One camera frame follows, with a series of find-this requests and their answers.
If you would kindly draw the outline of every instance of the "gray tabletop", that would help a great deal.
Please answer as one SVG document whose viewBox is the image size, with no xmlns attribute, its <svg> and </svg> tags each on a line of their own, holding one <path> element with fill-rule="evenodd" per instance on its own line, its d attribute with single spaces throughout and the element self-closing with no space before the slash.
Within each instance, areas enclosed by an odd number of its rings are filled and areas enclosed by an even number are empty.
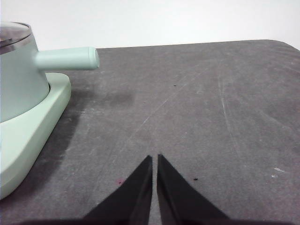
<svg viewBox="0 0 300 225">
<path fill-rule="evenodd" d="M 149 154 L 232 218 L 300 224 L 300 52 L 278 41 L 99 49 L 1 221 L 80 218 Z M 150 225 L 160 214 L 153 183 Z"/>
</svg>

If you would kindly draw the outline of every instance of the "metal rim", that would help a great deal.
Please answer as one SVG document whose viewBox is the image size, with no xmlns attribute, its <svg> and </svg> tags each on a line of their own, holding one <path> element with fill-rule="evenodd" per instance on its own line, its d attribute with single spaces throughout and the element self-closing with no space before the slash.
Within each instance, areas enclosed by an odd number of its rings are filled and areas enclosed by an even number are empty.
<svg viewBox="0 0 300 225">
<path fill-rule="evenodd" d="M 28 27 L 28 30 L 25 31 L 25 35 L 23 38 L 15 40 L 7 45 L 0 46 L 0 55 L 11 52 L 19 47 L 22 47 L 34 39 L 30 25 L 28 25 L 26 23 L 22 23 L 22 22 L 14 22 L 14 23 L 25 25 Z"/>
</svg>

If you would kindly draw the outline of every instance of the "pot lid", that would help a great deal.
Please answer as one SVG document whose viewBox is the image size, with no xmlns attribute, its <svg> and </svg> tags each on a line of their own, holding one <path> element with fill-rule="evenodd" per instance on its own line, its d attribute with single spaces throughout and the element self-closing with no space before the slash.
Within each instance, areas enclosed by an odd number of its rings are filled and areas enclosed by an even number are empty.
<svg viewBox="0 0 300 225">
<path fill-rule="evenodd" d="M 19 42 L 31 34 L 29 25 L 19 22 L 1 22 L 0 48 Z"/>
</svg>

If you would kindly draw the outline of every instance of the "red spot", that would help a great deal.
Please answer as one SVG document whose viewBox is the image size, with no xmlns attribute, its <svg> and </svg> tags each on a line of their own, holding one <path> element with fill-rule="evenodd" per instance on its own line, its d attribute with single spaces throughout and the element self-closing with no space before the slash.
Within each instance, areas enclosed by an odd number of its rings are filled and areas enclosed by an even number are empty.
<svg viewBox="0 0 300 225">
<path fill-rule="evenodd" d="M 124 183 L 124 180 L 122 178 L 116 180 L 117 185 L 121 185 Z"/>
</svg>

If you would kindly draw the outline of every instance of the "scratch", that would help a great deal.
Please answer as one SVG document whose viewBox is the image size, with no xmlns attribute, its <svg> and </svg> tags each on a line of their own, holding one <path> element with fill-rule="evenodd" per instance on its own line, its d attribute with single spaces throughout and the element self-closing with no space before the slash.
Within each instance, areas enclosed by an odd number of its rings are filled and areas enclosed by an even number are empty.
<svg viewBox="0 0 300 225">
<path fill-rule="evenodd" d="M 224 87 L 223 87 L 223 84 L 222 84 L 222 87 L 221 87 L 221 84 L 220 84 L 220 75 L 218 77 L 218 87 L 219 87 L 219 94 L 220 94 L 220 98 L 221 98 L 221 102 L 222 102 L 222 106 L 223 106 L 223 112 L 224 112 L 224 117 L 225 117 L 225 123 L 226 123 L 226 126 L 227 126 L 227 130 L 229 132 L 231 140 L 233 141 L 234 150 L 237 153 L 238 157 L 240 157 L 240 153 L 239 153 L 239 150 L 238 150 L 239 149 L 238 143 L 237 143 L 236 139 L 233 136 L 232 128 L 230 126 L 230 123 L 229 123 L 229 120 L 228 120 L 228 116 L 227 116 L 227 113 L 226 113 L 226 109 L 225 109 Z"/>
<path fill-rule="evenodd" d="M 169 101 L 172 97 L 176 96 L 185 86 L 187 86 L 189 83 L 185 83 L 182 87 L 178 89 L 177 92 L 174 92 L 172 95 L 170 95 L 162 104 L 160 104 L 145 120 L 144 122 L 132 133 L 132 135 L 125 141 L 125 144 L 123 148 L 121 148 L 120 153 L 125 149 L 127 146 L 127 143 L 134 137 L 134 135 L 139 132 L 139 130 L 142 128 L 142 126 L 152 117 L 162 106 L 164 106 L 167 101 Z"/>
<path fill-rule="evenodd" d="M 276 168 L 276 167 L 274 168 L 274 170 L 279 171 L 279 172 L 283 172 L 283 173 L 285 172 L 284 170 L 281 170 L 281 169 Z"/>
</svg>

